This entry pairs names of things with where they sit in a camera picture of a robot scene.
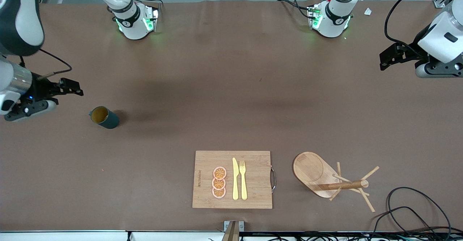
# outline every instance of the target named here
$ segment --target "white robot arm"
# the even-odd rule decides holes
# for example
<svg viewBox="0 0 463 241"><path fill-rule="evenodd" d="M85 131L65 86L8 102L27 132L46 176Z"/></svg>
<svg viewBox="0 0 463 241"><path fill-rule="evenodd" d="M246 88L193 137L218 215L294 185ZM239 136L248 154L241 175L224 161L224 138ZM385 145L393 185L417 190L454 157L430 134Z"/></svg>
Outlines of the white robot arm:
<svg viewBox="0 0 463 241"><path fill-rule="evenodd" d="M453 0L408 46L394 43L380 54L381 70L418 60L421 78L463 77L463 0Z"/></svg>
<svg viewBox="0 0 463 241"><path fill-rule="evenodd" d="M53 110L58 94L83 95L79 83L62 78L52 83L24 66L6 60L7 55L29 56L43 44L39 0L2 0L0 3L0 115L20 121Z"/></svg>
<svg viewBox="0 0 463 241"><path fill-rule="evenodd" d="M116 16L119 30L133 40L144 38L156 28L158 9L134 0L103 0Z"/></svg>
<svg viewBox="0 0 463 241"><path fill-rule="evenodd" d="M347 28L358 0L325 0L309 10L309 25L321 35L335 38Z"/></svg>

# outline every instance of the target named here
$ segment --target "cup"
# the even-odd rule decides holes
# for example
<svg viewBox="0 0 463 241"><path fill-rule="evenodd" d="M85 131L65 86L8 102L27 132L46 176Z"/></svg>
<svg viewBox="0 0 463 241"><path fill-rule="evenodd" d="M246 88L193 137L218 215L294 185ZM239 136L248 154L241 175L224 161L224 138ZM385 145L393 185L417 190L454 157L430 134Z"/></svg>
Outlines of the cup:
<svg viewBox="0 0 463 241"><path fill-rule="evenodd" d="M106 129L114 129L119 125L119 117L104 106L98 106L88 115L92 122Z"/></svg>

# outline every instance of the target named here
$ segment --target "yellow knife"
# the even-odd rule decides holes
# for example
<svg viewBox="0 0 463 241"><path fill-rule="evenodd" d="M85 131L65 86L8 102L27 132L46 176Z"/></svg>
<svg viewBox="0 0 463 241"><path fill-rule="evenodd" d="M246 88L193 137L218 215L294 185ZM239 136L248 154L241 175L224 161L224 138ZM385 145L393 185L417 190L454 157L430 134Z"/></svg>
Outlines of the yellow knife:
<svg viewBox="0 0 463 241"><path fill-rule="evenodd" d="M238 180L239 168L236 159L233 158L233 199L238 200Z"/></svg>

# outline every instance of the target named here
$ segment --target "table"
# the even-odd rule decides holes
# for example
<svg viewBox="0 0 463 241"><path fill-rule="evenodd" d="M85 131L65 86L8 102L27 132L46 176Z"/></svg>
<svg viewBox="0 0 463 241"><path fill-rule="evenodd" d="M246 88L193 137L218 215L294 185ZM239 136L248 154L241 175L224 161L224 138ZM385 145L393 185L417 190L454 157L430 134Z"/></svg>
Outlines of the table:
<svg viewBox="0 0 463 241"><path fill-rule="evenodd" d="M368 231L398 186L427 193L463 227L463 83L417 78L413 63L380 71L392 4L359 2L335 39L280 2L166 4L159 32L140 41L117 31L105 5L41 5L43 48L73 65L64 77L85 96L0 122L0 228L214 231L239 219L247 231ZM390 34L411 41L435 12L406 1ZM62 68L43 53L25 61L40 74ZM119 113L120 127L91 123L100 105ZM271 151L273 209L193 209L196 150ZM350 179L379 165L367 189L378 212L351 191L332 202L311 193L292 172L305 151L341 162ZM400 192L392 205L402 204L445 225L424 198ZM380 230L398 229L386 220Z"/></svg>

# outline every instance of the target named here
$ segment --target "wooden cutting board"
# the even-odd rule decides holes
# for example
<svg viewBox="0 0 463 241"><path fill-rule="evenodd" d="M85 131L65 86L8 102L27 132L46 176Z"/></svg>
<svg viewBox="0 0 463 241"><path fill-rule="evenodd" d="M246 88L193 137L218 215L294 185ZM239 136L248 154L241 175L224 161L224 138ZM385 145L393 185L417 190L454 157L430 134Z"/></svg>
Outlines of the wooden cutting board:
<svg viewBox="0 0 463 241"><path fill-rule="evenodd" d="M246 163L248 199L241 199L241 174L238 175L238 200L233 200L233 162L236 158ZM223 198L212 195L213 171L224 167L226 194ZM193 208L272 208L270 181L270 152L265 151L197 151L193 182Z"/></svg>

